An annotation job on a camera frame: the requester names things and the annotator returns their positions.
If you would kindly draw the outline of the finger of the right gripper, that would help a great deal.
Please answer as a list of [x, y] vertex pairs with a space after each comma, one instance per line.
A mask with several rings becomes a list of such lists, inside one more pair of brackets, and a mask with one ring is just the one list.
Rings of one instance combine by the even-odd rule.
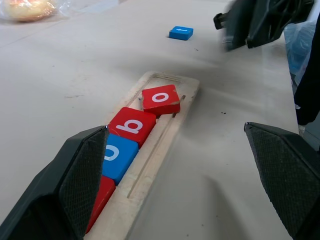
[[236, 27], [225, 27], [222, 38], [222, 45], [227, 52], [241, 48], [246, 45], [246, 39], [249, 33], [249, 25]]
[[246, 38], [248, 48], [256, 48], [278, 40], [283, 33], [284, 26], [275, 24], [263, 24], [259, 27], [251, 27]]

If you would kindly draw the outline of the red letter tile b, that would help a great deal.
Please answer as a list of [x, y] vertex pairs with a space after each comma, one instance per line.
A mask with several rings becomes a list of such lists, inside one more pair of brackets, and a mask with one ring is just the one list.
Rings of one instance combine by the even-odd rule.
[[152, 113], [122, 107], [107, 125], [109, 132], [138, 144], [140, 149], [156, 124]]

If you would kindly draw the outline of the plastic bag with bread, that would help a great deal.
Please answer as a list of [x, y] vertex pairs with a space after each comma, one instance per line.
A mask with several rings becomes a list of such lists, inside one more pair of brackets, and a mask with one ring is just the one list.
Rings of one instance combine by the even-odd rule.
[[0, 18], [8, 21], [34, 22], [56, 11], [56, 0], [0, 0]]

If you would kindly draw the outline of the blue letter tile O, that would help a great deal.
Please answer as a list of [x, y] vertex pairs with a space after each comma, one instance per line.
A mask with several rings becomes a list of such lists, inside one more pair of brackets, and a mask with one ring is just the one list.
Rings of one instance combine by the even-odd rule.
[[107, 138], [102, 175], [112, 179], [117, 186], [139, 151], [138, 143], [110, 134]]

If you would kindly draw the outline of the wooden letter tray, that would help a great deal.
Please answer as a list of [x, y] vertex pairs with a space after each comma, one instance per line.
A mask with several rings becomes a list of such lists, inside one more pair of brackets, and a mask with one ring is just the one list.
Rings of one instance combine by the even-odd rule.
[[122, 107], [142, 109], [142, 90], [165, 84], [175, 85], [180, 112], [162, 115], [156, 120], [155, 127], [83, 240], [127, 240], [130, 236], [158, 171], [198, 93], [200, 82], [164, 72], [146, 72], [107, 118], [111, 121]]

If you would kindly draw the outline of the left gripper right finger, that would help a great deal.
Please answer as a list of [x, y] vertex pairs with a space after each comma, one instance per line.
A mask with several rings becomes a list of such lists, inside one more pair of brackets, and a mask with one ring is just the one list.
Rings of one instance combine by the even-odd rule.
[[320, 240], [320, 154], [299, 134], [247, 122], [262, 186], [293, 240]]

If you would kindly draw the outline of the red letter tile o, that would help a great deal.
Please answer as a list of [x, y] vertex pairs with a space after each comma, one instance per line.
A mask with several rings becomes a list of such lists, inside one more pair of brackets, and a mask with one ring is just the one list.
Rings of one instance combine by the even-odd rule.
[[142, 108], [144, 112], [156, 116], [180, 112], [180, 98], [175, 85], [163, 85], [142, 90]]

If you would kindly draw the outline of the blue plastic bag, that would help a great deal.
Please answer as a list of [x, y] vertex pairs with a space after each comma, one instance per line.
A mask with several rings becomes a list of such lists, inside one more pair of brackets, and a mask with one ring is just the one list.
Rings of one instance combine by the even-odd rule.
[[293, 81], [297, 86], [301, 82], [310, 59], [316, 24], [316, 21], [291, 23], [284, 29], [289, 72], [294, 75]]

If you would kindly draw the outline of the clear plastic bag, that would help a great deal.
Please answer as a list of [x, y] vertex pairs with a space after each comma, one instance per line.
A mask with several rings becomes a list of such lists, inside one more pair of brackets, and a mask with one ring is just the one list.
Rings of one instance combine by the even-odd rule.
[[17, 21], [5, 20], [5, 19], [0, 18], [0, 24], [33, 23], [33, 22], [38, 22], [38, 21], [50, 19], [50, 18], [65, 19], [65, 18], [70, 17], [72, 14], [74, 14], [78, 11], [77, 5], [76, 5], [77, 1], [78, 0], [56, 0], [56, 2], [57, 2], [56, 12], [50, 16], [41, 18], [37, 21], [17, 22]]

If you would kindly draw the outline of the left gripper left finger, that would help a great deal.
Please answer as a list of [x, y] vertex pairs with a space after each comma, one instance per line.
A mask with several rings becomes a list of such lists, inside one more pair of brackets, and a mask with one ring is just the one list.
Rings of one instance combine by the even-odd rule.
[[83, 240], [102, 176], [108, 128], [68, 138], [0, 225], [0, 240]]

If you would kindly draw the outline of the blue letter tile t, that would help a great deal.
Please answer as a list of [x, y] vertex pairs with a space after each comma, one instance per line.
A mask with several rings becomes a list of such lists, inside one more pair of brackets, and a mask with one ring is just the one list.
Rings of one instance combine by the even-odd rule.
[[175, 26], [169, 31], [169, 38], [187, 41], [193, 35], [194, 29], [184, 26]]

